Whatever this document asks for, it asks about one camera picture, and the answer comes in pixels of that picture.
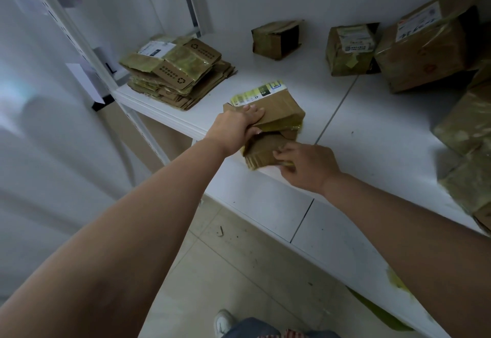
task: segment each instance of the person's right arm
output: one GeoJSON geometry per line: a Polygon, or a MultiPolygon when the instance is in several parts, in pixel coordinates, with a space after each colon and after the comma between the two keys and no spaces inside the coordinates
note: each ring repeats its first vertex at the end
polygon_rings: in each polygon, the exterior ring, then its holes
{"type": "Polygon", "coordinates": [[[331,149],[288,143],[275,157],[292,185],[344,212],[452,338],[491,337],[491,240],[340,172],[331,149]]]}

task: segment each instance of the person's left hand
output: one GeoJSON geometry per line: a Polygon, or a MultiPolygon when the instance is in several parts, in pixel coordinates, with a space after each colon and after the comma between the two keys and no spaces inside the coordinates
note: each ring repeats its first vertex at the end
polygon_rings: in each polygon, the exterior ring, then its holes
{"type": "Polygon", "coordinates": [[[256,134],[261,133],[258,127],[249,127],[264,116],[264,108],[257,109],[253,105],[244,105],[240,111],[220,113],[206,133],[205,139],[217,142],[231,156],[256,134]]]}

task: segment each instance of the forearm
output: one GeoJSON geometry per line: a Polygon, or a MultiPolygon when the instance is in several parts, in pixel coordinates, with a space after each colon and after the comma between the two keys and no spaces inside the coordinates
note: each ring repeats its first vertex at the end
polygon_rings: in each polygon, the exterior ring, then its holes
{"type": "Polygon", "coordinates": [[[215,142],[198,142],[120,199],[8,300],[2,327],[16,337],[83,335],[82,326],[91,336],[137,336],[224,157],[215,142]]]}
{"type": "Polygon", "coordinates": [[[453,338],[491,335],[487,237],[349,175],[326,186],[325,197],[360,228],[453,338]]]}

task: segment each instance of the person's left arm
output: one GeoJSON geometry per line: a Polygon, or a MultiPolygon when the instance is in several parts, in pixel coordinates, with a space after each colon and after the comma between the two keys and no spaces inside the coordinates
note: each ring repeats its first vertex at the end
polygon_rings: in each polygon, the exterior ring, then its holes
{"type": "Polygon", "coordinates": [[[218,115],[206,137],[49,257],[0,308],[3,337],[137,337],[206,186],[264,109],[218,115]]]}

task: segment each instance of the white curtain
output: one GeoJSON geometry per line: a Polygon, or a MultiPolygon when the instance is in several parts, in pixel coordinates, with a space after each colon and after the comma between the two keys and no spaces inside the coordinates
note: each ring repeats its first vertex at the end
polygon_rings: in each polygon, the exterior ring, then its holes
{"type": "Polygon", "coordinates": [[[150,172],[90,109],[52,18],[0,0],[0,303],[150,172]]]}

